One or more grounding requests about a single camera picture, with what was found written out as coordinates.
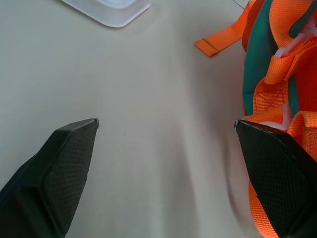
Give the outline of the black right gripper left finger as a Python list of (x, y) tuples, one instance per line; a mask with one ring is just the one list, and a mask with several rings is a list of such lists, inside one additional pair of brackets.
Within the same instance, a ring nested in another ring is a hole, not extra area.
[(98, 119), (55, 130), (0, 192), (3, 238), (66, 236), (90, 168)]

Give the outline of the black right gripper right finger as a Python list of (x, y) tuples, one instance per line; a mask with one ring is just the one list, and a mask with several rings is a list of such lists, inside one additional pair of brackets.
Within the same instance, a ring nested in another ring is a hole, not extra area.
[(235, 122), (250, 179), (249, 205), (264, 238), (317, 236), (317, 163), (288, 133)]

